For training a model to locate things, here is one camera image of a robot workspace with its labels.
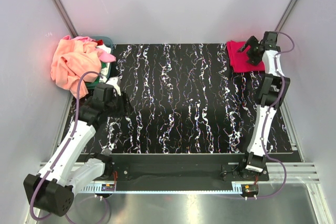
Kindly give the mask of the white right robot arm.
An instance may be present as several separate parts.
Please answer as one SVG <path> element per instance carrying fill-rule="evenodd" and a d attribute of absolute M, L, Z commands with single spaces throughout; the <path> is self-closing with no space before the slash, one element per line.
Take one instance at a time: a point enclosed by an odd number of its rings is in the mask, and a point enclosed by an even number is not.
<path fill-rule="evenodd" d="M 261 41 L 251 36 L 237 50 L 247 51 L 249 64 L 255 66 L 263 62 L 265 66 L 265 75 L 256 93 L 257 116 L 253 135 L 238 165 L 239 176 L 244 180 L 259 176 L 266 170 L 266 147 L 271 124 L 290 85 L 290 79 L 285 77 L 280 63 L 282 52 L 277 45 L 278 34 L 278 31 L 266 31 Z"/>

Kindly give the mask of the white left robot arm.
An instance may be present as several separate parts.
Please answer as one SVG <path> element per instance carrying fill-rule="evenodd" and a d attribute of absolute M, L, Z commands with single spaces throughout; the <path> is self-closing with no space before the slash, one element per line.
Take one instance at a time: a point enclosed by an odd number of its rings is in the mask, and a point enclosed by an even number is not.
<path fill-rule="evenodd" d="M 35 220 L 34 209 L 64 216 L 69 211 L 75 195 L 96 178 L 109 179 L 113 175 L 112 157 L 92 154 L 85 164 L 72 168 L 87 145 L 108 118 L 122 118 L 131 111 L 126 92 L 120 89 L 120 79 L 110 78 L 99 83 L 83 105 L 76 105 L 76 115 L 67 135 L 53 156 L 36 175 L 28 174 L 24 189 L 29 201 L 29 211 Z"/>

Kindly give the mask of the magenta red t shirt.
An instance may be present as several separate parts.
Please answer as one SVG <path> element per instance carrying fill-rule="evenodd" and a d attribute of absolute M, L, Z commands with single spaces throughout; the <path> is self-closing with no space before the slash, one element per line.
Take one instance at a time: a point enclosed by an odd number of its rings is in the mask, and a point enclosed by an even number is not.
<path fill-rule="evenodd" d="M 265 65 L 263 62 L 260 62 L 258 65 L 254 66 L 249 64 L 247 51 L 238 52 L 245 44 L 244 41 L 228 41 L 226 43 L 226 48 L 228 51 L 228 56 L 230 60 L 230 66 L 233 68 L 234 73 L 246 73 L 253 71 L 265 71 Z"/>

